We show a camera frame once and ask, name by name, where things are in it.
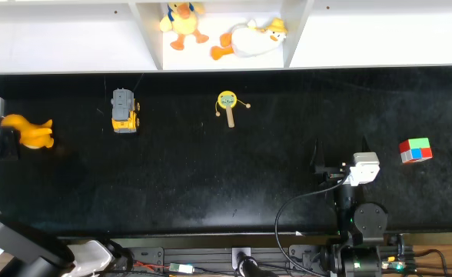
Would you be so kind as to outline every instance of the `duck beak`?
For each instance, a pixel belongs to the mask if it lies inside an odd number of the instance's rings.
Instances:
[[[187,19],[190,17],[190,8],[188,7],[187,3],[179,5],[177,12],[183,19]]]

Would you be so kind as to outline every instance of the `wooden floor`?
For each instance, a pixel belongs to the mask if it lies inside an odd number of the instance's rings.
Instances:
[[[414,246],[415,252],[423,252],[428,249],[438,249],[442,251],[446,260],[448,268],[452,268],[452,245],[418,245]],[[12,256],[4,253],[0,256],[0,270],[11,260]],[[416,262],[418,265],[432,265],[441,267],[441,259],[440,256],[436,253],[431,253],[425,257],[416,258]],[[435,272],[435,273],[443,273],[443,269],[420,269],[422,272]],[[400,276],[398,274],[392,274],[387,276]]]

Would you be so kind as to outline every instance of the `white duck plush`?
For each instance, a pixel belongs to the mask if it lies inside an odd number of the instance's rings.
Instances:
[[[286,34],[284,22],[279,18],[274,18],[265,29],[258,28],[252,19],[249,23],[236,25],[231,32],[223,34],[220,38],[222,47],[213,47],[211,56],[217,61],[224,55],[233,53],[242,58],[261,55],[279,47],[286,39]]]

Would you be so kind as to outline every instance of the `blue cube face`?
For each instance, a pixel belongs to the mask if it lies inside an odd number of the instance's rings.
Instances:
[[[411,149],[412,152],[412,158],[413,159],[422,159],[423,153],[420,151],[420,149]]]

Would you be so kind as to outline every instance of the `yellow duck plush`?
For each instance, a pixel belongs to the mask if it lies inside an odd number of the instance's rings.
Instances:
[[[14,127],[18,130],[21,133],[19,143],[30,149],[51,148],[54,145],[54,139],[50,137],[51,119],[44,125],[34,125],[21,115],[8,115],[2,119],[1,126]]]
[[[159,23],[159,28],[163,32],[173,30],[178,34],[176,42],[171,43],[171,47],[176,50],[184,49],[186,35],[194,35],[197,43],[204,43],[209,37],[202,35],[198,30],[198,20],[195,12],[204,13],[204,6],[197,2],[169,2],[168,13]]]

